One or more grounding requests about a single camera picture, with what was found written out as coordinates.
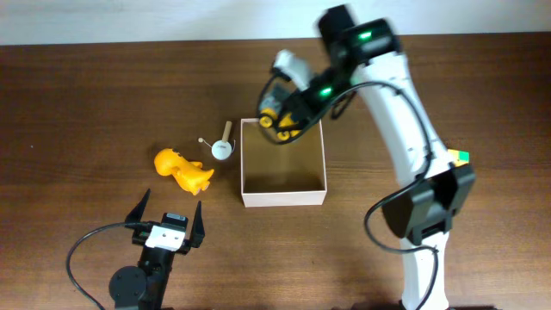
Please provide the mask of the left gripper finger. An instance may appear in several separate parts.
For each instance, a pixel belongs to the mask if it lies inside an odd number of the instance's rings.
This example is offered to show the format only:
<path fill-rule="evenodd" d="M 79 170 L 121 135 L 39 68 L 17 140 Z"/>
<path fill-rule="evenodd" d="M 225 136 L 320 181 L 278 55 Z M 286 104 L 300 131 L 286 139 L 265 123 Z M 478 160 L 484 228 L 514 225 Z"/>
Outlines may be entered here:
<path fill-rule="evenodd" d="M 205 227 L 202 219 L 201 201 L 198 201 L 191 228 L 189 243 L 192 248 L 199 248 L 205 238 Z"/>
<path fill-rule="evenodd" d="M 125 219 L 126 224 L 139 223 L 141 222 L 143 213 L 145 212 L 146 205 L 150 198 L 151 190 L 148 189 L 138 204 L 129 212 Z"/>

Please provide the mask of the yellow grey toy truck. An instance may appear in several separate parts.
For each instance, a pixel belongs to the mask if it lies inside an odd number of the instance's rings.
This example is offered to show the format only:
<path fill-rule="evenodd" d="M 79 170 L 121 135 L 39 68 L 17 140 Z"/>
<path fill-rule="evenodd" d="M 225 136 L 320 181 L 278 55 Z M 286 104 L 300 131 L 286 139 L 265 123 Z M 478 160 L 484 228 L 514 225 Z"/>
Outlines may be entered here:
<path fill-rule="evenodd" d="M 283 102 L 291 93 L 279 83 L 269 87 L 265 95 L 261 95 L 258 108 L 258 122 L 261 128 L 267 129 L 269 135 L 277 142 L 289 141 L 300 133 L 300 129 L 283 130 L 284 127 L 293 127 L 298 124 L 293 121 L 291 113 L 283 107 Z"/>

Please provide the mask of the orange toy dinosaur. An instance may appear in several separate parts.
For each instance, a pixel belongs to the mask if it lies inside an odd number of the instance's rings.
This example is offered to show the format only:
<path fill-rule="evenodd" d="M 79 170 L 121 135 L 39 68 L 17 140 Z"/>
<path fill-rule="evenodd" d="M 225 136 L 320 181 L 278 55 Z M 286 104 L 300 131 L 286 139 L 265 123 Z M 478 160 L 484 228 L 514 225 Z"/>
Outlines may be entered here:
<path fill-rule="evenodd" d="M 198 195 L 210 185 L 214 169 L 203 170 L 203 163 L 188 161 L 171 148 L 160 151 L 153 160 L 156 172 L 162 177 L 172 176 L 178 186 L 192 195 Z"/>

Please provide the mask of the colourful puzzle cube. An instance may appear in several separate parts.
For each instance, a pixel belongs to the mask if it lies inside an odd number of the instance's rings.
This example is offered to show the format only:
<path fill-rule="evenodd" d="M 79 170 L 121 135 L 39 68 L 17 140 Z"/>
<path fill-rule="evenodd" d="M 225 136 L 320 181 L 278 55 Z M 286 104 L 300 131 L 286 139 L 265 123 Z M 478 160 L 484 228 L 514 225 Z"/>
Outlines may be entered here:
<path fill-rule="evenodd" d="M 448 153 L 452 157 L 455 167 L 463 166 L 470 162 L 470 154 L 468 152 L 448 149 Z"/>

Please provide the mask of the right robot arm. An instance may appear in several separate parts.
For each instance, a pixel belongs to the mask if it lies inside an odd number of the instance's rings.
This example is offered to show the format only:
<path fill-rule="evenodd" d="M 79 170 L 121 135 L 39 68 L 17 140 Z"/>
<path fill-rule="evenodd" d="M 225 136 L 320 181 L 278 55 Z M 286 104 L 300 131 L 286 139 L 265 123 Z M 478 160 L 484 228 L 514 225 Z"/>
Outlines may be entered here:
<path fill-rule="evenodd" d="M 280 51 L 275 78 L 294 91 L 257 108 L 278 145 L 298 140 L 324 116 L 338 118 L 351 96 L 370 112 L 390 154 L 398 189 L 375 204 L 398 239 L 404 265 L 404 309 L 446 309 L 444 253 L 456 215 L 474 185 L 474 169 L 457 164 L 430 123 L 414 87 L 398 35 L 385 18 L 357 23 L 348 8 L 328 9 L 318 22 L 329 66 L 321 73 Z"/>

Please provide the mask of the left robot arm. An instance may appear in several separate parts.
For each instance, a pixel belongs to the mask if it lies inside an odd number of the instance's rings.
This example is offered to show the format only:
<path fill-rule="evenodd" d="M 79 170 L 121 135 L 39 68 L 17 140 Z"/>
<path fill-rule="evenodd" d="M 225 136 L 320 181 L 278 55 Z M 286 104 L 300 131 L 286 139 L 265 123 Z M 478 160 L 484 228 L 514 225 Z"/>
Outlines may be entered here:
<path fill-rule="evenodd" d="M 132 243 L 142 251 L 135 265 L 120 268 L 110 279 L 108 291 L 116 309 L 160 309 L 175 256 L 187 255 L 205 238 L 200 202 L 192 226 L 187 217 L 173 213 L 163 214 L 159 222 L 143 222 L 150 194 L 146 191 L 125 219 L 125 227 L 133 231 Z"/>

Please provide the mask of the pink cardboard box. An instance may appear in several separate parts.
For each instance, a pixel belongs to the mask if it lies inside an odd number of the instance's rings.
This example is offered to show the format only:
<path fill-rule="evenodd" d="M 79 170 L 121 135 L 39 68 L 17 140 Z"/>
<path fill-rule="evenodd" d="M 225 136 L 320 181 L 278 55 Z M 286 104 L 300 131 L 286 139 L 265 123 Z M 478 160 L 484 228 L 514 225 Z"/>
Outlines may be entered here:
<path fill-rule="evenodd" d="M 270 143 L 253 118 L 240 123 L 240 193 L 248 208 L 321 205 L 327 194 L 323 127 Z"/>

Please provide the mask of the white rattle drum toy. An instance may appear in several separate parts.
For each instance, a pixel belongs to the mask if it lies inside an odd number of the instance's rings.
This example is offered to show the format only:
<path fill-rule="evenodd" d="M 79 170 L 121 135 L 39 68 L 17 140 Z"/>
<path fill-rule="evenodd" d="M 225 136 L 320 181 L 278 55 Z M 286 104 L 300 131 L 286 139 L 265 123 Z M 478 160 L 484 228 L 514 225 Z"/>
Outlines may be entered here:
<path fill-rule="evenodd" d="M 230 158 L 235 148 L 235 143 L 230 142 L 231 131 L 232 122 L 227 121 L 221 139 L 215 141 L 213 144 L 206 142 L 203 138 L 199 138 L 198 142 L 207 145 L 215 159 L 224 161 Z"/>

